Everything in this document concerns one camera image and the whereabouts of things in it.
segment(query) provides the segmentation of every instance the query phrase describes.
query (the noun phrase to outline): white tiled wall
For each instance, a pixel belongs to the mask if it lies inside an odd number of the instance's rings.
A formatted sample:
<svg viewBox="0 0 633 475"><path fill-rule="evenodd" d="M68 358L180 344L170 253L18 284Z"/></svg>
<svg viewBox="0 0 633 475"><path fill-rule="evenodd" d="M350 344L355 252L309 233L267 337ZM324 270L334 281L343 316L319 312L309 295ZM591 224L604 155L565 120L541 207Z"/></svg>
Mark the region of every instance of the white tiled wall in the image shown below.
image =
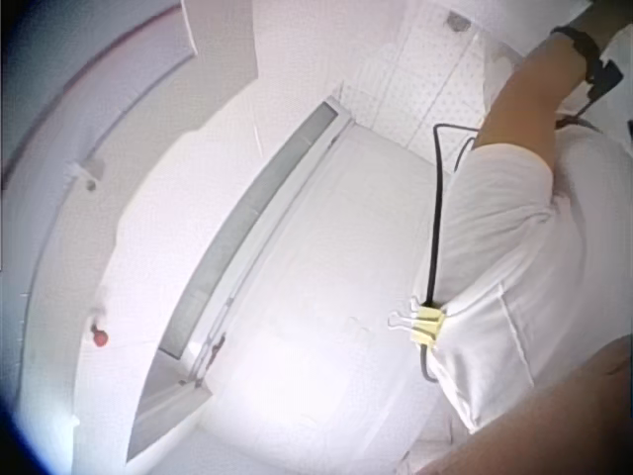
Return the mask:
<svg viewBox="0 0 633 475"><path fill-rule="evenodd" d="M433 162L434 124L477 128L484 117L480 32L475 26L453 32L446 25L448 14L429 0L414 2L398 39L367 59L334 92L359 125ZM441 133L448 171L471 135Z"/></svg>

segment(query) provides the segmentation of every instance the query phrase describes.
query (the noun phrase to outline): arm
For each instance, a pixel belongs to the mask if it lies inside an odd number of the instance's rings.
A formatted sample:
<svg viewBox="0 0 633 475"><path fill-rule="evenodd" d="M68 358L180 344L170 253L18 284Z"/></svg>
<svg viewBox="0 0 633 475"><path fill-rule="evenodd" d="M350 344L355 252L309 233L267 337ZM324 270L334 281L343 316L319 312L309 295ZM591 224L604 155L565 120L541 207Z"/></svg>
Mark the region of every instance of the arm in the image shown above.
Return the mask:
<svg viewBox="0 0 633 475"><path fill-rule="evenodd" d="M603 51L617 32L631 22L630 0L602 0L570 24L590 35ZM563 100L587 72L585 59L565 35L554 34L535 49L512 74L493 103L475 141L522 146L554 167L555 126Z"/></svg>

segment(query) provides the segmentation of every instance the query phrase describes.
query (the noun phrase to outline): black watch strap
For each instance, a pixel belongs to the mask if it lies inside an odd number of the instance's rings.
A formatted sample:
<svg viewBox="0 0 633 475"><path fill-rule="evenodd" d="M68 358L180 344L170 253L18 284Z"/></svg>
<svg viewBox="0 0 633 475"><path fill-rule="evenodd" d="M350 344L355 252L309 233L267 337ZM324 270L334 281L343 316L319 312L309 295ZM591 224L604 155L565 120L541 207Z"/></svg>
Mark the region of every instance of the black watch strap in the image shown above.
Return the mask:
<svg viewBox="0 0 633 475"><path fill-rule="evenodd" d="M585 58L587 62L586 81L593 84L595 78L599 76L603 69L600 60L600 48L592 37L587 33L576 30L572 27L556 27L551 33L561 33L574 42L574 49Z"/></svg>

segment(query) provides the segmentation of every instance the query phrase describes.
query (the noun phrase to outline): shirt sleeve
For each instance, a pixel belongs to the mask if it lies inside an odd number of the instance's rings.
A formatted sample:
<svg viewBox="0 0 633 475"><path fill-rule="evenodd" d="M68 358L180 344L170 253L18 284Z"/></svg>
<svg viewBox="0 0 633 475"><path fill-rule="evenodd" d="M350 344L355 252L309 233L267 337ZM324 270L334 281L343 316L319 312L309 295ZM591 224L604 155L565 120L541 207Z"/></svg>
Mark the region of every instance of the shirt sleeve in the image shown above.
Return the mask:
<svg viewBox="0 0 633 475"><path fill-rule="evenodd" d="M496 143L469 153L444 196L437 302L445 302L555 216L553 174L526 148Z"/></svg>

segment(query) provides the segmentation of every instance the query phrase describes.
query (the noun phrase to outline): white wall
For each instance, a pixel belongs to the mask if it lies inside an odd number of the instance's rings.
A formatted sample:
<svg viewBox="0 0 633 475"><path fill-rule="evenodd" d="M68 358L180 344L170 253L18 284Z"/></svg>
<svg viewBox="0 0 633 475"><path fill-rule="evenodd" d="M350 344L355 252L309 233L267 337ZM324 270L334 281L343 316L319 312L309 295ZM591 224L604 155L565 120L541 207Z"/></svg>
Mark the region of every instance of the white wall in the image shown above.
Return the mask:
<svg viewBox="0 0 633 475"><path fill-rule="evenodd" d="M316 171L237 294L201 422L304 473L393 470L437 387L389 332L428 237L433 165L354 127Z"/></svg>
<svg viewBox="0 0 633 475"><path fill-rule="evenodd" d="M147 90L192 55L179 8L108 51L50 111L20 156L3 195L2 395L13 403L22 363L19 421L38 455L54 471L68 471L72 459L73 381L85 326L83 316L67 313L65 305L85 290L82 286L90 282L86 276L96 269L67 256L65 265L78 264L84 280L70 293L36 290L31 299L34 280L38 286L36 269L80 164L85 165L94 147ZM101 173L95 170L95 175L99 180ZM89 194L85 181L84 191ZM74 241L70 246L74 250L84 244ZM40 277L58 280L59 270L48 268Z"/></svg>
<svg viewBox="0 0 633 475"><path fill-rule="evenodd" d="M7 49L2 109L2 166L38 115L85 64L179 0L44 0L32 2Z"/></svg>
<svg viewBox="0 0 633 475"><path fill-rule="evenodd" d="M191 61L190 67L180 69L164 79L150 94L141 96L136 106L90 156L91 159L82 163L86 168L100 170L94 177L96 189L89 191L86 187L88 179L93 177L81 175L74 180L75 169L71 165L75 155L69 156L67 148L79 155L85 152L80 157L85 158L95 146L95 138L100 140L101 137L83 126L90 125L91 114L95 111L116 109L120 103L111 98L109 102L94 106L83 97L84 108L79 106L66 110L68 115L50 121L48 129L40 131L40 134L47 133L38 140L40 152L43 149L48 153L45 161L48 168L36 166L29 169L28 160L21 162L9 183L10 189L3 197L6 204L11 187L26 193L26 196L16 195L14 204L22 207L4 213L5 223L15 225L15 220L22 220L25 216L32 219L22 228L5 226L9 230L3 242L5 245L10 239L16 245L31 244L34 234L30 232L35 226L44 227L38 238L47 238L43 254L37 246L30 248L26 256L9 252L17 269L26 267L24 259L28 259L30 265L38 265L38 277L33 288L29 279L9 287L4 276L3 290L4 297L10 290L13 296L22 299L22 311L28 303L26 364L18 414L22 429L36 445L38 455L45 458L55 473L67 473L73 457L78 473L95 473L94 467L106 473L116 473L125 465L136 405L151 357L131 356L127 348L122 348L123 342L118 334L111 335L107 347L91 352L95 347L87 334L89 309L102 297L96 292L97 286L115 247L119 217L148 170L169 146L184 132L208 120L229 97L255 77L249 2L190 3L196 13L192 25L194 33L199 33L196 37L199 41L198 56ZM182 15L179 20L179 33L189 55L192 52L189 32ZM159 51L154 52L147 47L142 50L144 57L151 59L152 65L160 65L161 55L170 51L163 43L166 38L162 35L160 41L151 44ZM225 56L218 52L218 45L233 45L237 50ZM118 48L117 54L123 64L128 65L126 61L130 60L133 62L133 67L122 69L124 77L128 75L132 83L151 70L143 67L137 56L126 55L124 48ZM92 99L91 91L109 87L117 93L117 99L138 100L138 91L126 88L130 81L112 77L113 71L121 64L97 64L97 68L105 65L110 69L95 75L96 84L89 85L96 89L88 88L88 97ZM86 94L81 87L71 92L74 91ZM119 118L126 111L127 108L119 110ZM60 134L59 129L70 131L70 137ZM62 166L53 159L59 159ZM61 180L64 186L58 186L50 193L47 187L53 178ZM57 216L56 207L64 196L64 207ZM3 319L20 321L14 312L3 312ZM159 340L158 333L155 340L143 334L146 329L155 330L153 326L147 326L125 333L127 342L138 342L146 348L143 355L153 354ZM88 350L78 368L77 357L82 343L88 346ZM131 366L132 362L140 364L140 372ZM128 394L132 395L132 400L126 405L124 402ZM109 405L128 411L127 418L122 420L109 412ZM78 417L80 426L73 429L74 416ZM99 464L95 451L103 457L104 463Z"/></svg>
<svg viewBox="0 0 633 475"><path fill-rule="evenodd" d="M252 24L247 1L186 6L197 58L140 101L96 150L92 162L104 169L97 189L88 192L83 176L70 187L31 294L29 321L45 317L52 325L46 335L34 333L31 348L46 336L57 354L72 356L68 348L80 344L74 405L66 400L56 413L65 430L57 440L71 436L73 413L80 421L78 473L121 469L153 354L223 217L345 72L387 42L401 20L399 4L378 0L260 0ZM251 28L260 77L212 117L255 76ZM164 164L143 183L163 154ZM104 348L87 337L79 343L95 305L106 310ZM34 389L24 394L42 404L31 381ZM64 395L73 389L59 384ZM34 413L39 418L53 420L44 411Z"/></svg>

